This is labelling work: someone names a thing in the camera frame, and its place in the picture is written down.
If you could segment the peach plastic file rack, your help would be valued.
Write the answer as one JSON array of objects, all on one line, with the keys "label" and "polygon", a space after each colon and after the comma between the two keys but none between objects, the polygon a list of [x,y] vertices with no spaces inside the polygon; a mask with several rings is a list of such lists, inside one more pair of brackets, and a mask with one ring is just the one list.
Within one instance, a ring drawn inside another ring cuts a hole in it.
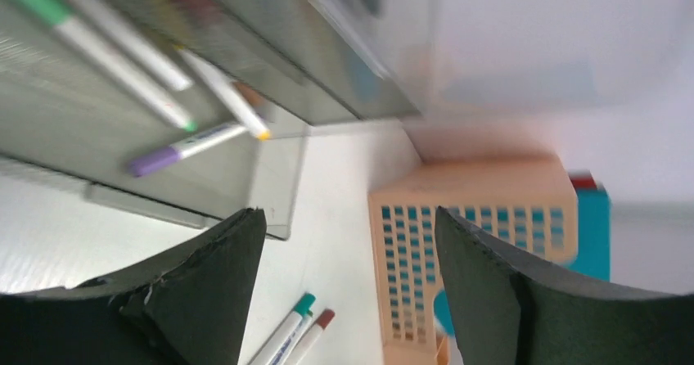
[{"label": "peach plastic file rack", "polygon": [[519,364],[516,247],[557,264],[578,253],[576,192],[555,156],[423,165],[368,196],[387,364],[446,364],[445,294],[467,364]]}]

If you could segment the teal folder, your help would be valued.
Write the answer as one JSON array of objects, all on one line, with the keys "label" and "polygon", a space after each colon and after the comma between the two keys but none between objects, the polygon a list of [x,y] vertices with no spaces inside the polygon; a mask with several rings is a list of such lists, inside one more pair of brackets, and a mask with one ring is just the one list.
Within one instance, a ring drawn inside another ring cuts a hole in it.
[{"label": "teal folder", "polygon": [[[442,201],[372,201],[373,254],[385,341],[426,344],[452,323],[435,247],[435,211]],[[446,205],[494,236],[590,277],[607,280],[611,203],[604,190],[577,192],[578,232],[558,206]]]}]

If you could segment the red folder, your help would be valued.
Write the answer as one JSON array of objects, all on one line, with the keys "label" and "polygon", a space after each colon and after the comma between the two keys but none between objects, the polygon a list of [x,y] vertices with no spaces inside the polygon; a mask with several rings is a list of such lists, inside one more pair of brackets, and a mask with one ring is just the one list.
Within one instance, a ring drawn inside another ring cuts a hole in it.
[{"label": "red folder", "polygon": [[598,185],[590,172],[570,173],[569,179],[575,190],[595,190]]}]

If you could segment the teal cap marker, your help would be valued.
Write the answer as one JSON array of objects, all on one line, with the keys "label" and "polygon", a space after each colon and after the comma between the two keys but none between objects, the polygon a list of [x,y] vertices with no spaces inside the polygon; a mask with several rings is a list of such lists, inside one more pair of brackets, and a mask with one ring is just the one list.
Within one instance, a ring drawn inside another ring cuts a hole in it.
[{"label": "teal cap marker", "polygon": [[249,361],[249,365],[279,364],[296,332],[304,325],[304,319],[315,300],[313,294],[305,293]]}]

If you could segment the brown cap marker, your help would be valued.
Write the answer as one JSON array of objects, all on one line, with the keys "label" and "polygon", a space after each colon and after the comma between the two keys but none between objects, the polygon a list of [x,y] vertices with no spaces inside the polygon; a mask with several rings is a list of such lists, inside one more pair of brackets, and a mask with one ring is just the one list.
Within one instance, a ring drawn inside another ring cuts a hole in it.
[{"label": "brown cap marker", "polygon": [[253,88],[240,81],[233,81],[233,87],[243,96],[243,98],[255,109],[264,106],[266,100]]}]

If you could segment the dark green cap marker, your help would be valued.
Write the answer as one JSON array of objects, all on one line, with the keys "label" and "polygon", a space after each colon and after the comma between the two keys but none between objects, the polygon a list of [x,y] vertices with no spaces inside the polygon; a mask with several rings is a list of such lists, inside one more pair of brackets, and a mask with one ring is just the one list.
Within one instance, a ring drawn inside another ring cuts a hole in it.
[{"label": "dark green cap marker", "polygon": [[302,317],[302,320],[297,325],[297,327],[294,329],[294,331],[287,337],[285,342],[282,344],[280,349],[277,351],[277,353],[273,357],[272,361],[270,362],[270,365],[279,365],[279,364],[285,363],[286,358],[289,356],[291,351],[298,344],[298,341],[303,336],[303,334],[310,327],[310,324],[312,321],[313,321],[313,311],[308,310],[307,313]]}]

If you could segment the dark red cap marker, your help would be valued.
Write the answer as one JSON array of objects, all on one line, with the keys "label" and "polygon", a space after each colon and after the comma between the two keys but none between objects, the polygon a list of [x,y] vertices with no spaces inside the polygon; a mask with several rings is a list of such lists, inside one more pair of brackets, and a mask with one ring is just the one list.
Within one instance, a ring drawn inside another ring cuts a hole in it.
[{"label": "dark red cap marker", "polygon": [[302,335],[294,349],[290,352],[285,365],[300,364],[309,351],[317,344],[319,338],[331,323],[336,313],[333,309],[324,309],[316,318],[313,325]]}]

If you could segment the light green cap marker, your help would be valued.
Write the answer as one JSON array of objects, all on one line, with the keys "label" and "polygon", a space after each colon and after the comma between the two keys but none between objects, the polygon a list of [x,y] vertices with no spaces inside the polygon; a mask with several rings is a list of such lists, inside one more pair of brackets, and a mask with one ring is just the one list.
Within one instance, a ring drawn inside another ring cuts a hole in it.
[{"label": "light green cap marker", "polygon": [[44,21],[60,39],[82,53],[108,77],[177,128],[197,129],[190,114],[147,73],[85,24],[63,0],[16,0]]}]

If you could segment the yellow cap marker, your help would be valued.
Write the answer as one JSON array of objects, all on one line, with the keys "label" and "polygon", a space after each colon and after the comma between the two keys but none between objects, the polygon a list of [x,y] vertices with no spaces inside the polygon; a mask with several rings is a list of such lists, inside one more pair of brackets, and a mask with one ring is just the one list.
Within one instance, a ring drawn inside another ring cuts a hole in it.
[{"label": "yellow cap marker", "polygon": [[268,140],[272,136],[266,123],[232,85],[232,80],[224,72],[183,46],[175,48],[187,65],[250,134],[259,140]]}]

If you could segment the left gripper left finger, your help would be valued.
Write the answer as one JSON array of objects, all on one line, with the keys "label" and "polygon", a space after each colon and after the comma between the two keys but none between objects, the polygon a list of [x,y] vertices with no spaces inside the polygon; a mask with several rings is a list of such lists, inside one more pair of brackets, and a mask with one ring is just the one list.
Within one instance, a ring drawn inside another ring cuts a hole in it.
[{"label": "left gripper left finger", "polygon": [[2,363],[237,363],[266,229],[243,209],[75,288],[2,295]]}]

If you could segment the clear grey drawer organizer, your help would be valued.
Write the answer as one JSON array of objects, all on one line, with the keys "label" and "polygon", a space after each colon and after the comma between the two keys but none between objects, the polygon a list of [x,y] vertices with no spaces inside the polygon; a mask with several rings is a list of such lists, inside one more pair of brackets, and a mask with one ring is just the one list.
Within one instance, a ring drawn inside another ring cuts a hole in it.
[{"label": "clear grey drawer organizer", "polygon": [[439,0],[1,0],[1,159],[197,228],[291,234],[306,138],[418,115]]}]

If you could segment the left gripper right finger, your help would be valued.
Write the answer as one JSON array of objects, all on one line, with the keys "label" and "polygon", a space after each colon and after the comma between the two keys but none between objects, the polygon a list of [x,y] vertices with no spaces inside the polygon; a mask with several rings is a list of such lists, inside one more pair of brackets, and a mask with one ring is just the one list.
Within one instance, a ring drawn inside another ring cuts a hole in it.
[{"label": "left gripper right finger", "polygon": [[693,297],[575,273],[438,208],[435,244],[466,364],[690,364]]}]

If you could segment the white acrylic marker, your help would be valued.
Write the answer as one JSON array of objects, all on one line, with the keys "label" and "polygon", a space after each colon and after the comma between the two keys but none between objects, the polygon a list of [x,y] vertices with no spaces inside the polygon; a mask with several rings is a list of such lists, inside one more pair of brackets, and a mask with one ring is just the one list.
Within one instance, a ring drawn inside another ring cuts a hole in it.
[{"label": "white acrylic marker", "polygon": [[106,1],[68,1],[166,87],[181,92],[193,86],[191,77]]}]

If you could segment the purple cap marker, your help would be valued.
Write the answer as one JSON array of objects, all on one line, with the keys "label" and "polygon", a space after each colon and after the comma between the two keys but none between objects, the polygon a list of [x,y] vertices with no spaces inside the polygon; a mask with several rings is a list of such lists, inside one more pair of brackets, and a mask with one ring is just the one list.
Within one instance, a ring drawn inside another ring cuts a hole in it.
[{"label": "purple cap marker", "polygon": [[127,169],[134,177],[146,176],[241,136],[245,132],[246,128],[243,125],[233,122],[223,123],[131,160]]}]

